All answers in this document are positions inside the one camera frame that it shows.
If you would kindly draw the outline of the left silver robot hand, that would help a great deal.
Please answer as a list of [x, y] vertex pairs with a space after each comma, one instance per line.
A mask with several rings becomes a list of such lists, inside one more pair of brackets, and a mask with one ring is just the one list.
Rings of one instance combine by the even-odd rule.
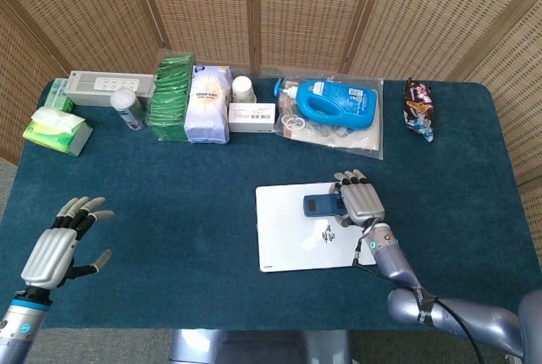
[[29, 287], [55, 290], [68, 279], [99, 273], [112, 256], [105, 250], [96, 261], [75, 266], [75, 251], [91, 226], [114, 216], [111, 210], [101, 210], [102, 196], [72, 198], [56, 214], [49, 229], [43, 231], [23, 268], [21, 278]]

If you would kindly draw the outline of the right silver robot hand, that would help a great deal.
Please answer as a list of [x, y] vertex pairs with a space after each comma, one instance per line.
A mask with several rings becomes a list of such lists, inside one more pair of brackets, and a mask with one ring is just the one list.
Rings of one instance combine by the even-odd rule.
[[346, 209], [335, 216], [337, 223], [368, 229], [373, 223], [384, 221], [385, 210], [379, 195], [360, 170], [337, 172], [334, 178], [331, 191], [340, 195]]

